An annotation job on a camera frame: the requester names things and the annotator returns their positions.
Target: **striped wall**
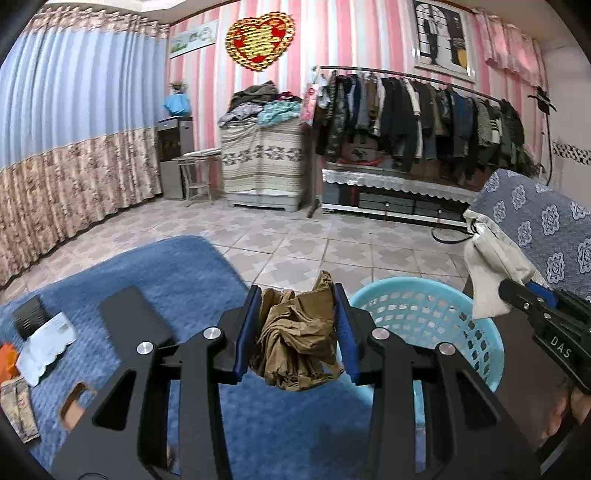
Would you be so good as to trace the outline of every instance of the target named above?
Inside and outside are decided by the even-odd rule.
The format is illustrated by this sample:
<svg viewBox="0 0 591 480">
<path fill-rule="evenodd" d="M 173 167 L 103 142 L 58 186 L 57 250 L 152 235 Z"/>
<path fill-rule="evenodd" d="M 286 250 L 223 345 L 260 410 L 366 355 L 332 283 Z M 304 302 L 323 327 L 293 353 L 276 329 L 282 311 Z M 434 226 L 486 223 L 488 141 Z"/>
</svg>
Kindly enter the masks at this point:
<svg viewBox="0 0 591 480">
<path fill-rule="evenodd" d="M 290 14 L 295 20 L 295 39 L 288 50 L 263 72 L 241 67 L 228 56 L 225 36 L 232 23 L 271 11 Z M 465 32 L 475 52 L 478 77 L 473 85 L 445 75 L 414 67 L 410 11 L 407 0 L 240 0 L 195 15 L 171 27 L 175 34 L 219 19 L 217 43 L 170 60 L 167 83 L 183 79 L 188 85 L 198 149 L 219 145 L 216 121 L 227 108 L 233 92 L 273 80 L 279 91 L 301 95 L 314 65 L 351 65 L 404 71 L 453 81 L 497 98 L 507 98 L 520 112 L 526 142 L 540 158 L 542 117 L 534 100 L 534 88 L 519 77 L 485 63 L 476 18 L 469 19 Z"/>
</svg>

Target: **orange object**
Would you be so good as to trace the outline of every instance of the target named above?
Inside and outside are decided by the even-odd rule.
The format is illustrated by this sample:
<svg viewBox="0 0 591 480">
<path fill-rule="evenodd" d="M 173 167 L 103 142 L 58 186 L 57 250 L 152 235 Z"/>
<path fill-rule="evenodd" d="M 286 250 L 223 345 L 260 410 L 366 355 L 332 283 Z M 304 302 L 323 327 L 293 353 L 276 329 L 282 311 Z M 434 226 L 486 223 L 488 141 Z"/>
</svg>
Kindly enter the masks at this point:
<svg viewBox="0 0 591 480">
<path fill-rule="evenodd" d="M 18 352 L 10 343 L 0 347 L 0 383 L 10 380 L 18 375 Z"/>
</svg>

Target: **wall poster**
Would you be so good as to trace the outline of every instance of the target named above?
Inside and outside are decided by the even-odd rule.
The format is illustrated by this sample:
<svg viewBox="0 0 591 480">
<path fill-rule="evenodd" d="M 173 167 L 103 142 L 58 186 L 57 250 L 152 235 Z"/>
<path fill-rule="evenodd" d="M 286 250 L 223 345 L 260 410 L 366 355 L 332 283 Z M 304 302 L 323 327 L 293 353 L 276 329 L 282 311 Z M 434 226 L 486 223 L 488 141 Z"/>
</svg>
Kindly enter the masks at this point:
<svg viewBox="0 0 591 480">
<path fill-rule="evenodd" d="M 476 81 L 472 39 L 466 28 L 470 13 L 431 0 L 409 0 L 415 66 Z"/>
<path fill-rule="evenodd" d="M 218 20 L 211 20 L 211 22 L 197 25 L 175 35 L 168 44 L 168 58 L 173 59 L 187 52 L 214 44 L 217 38 L 217 22 Z"/>
</svg>

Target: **cable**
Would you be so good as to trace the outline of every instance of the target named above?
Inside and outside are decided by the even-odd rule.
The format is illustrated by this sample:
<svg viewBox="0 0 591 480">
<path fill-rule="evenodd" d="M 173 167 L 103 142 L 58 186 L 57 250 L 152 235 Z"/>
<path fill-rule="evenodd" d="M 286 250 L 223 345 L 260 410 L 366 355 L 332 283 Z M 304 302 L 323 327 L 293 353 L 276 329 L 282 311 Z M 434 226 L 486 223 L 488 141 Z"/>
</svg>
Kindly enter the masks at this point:
<svg viewBox="0 0 591 480">
<path fill-rule="evenodd" d="M 548 127 L 548 155 L 550 156 L 550 176 L 546 182 L 546 186 L 548 186 L 552 180 L 552 136 L 550 135 L 550 115 L 548 114 L 546 114 L 546 126 Z"/>
<path fill-rule="evenodd" d="M 441 214 L 441 210 L 437 211 L 437 223 L 439 224 L 439 215 Z M 470 223 L 470 229 L 475 232 L 474 230 L 474 223 L 476 222 L 476 219 L 473 218 L 471 223 Z M 461 240 L 442 240 L 441 238 L 437 238 L 435 236 L 435 229 L 437 228 L 437 225 L 434 226 L 433 228 L 431 228 L 431 236 L 433 237 L 433 239 L 437 242 L 439 242 L 440 244 L 444 244 L 444 245 L 458 245 L 458 244 L 462 244 L 464 242 L 467 242 L 470 238 L 472 238 L 475 234 L 474 233 L 470 233 L 468 232 L 468 236 L 466 238 L 463 238 Z"/>
</svg>

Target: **black jacket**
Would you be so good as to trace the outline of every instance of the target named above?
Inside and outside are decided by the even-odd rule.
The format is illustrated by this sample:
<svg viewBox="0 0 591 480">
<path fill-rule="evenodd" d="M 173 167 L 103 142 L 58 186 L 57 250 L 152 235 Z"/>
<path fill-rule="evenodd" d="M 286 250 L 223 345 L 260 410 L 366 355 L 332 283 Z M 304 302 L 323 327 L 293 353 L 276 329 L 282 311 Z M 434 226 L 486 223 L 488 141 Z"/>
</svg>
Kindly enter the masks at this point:
<svg viewBox="0 0 591 480">
<path fill-rule="evenodd" d="M 505 123 L 509 129 L 511 141 L 517 146 L 522 147 L 525 143 L 525 132 L 523 124 L 517 110 L 513 108 L 507 100 L 501 100 L 501 113 L 505 118 Z"/>
<path fill-rule="evenodd" d="M 421 105 L 421 127 L 425 136 L 429 137 L 433 130 L 433 104 L 431 92 L 425 83 L 413 82 L 413 87 L 418 93 L 418 100 Z"/>
</svg>

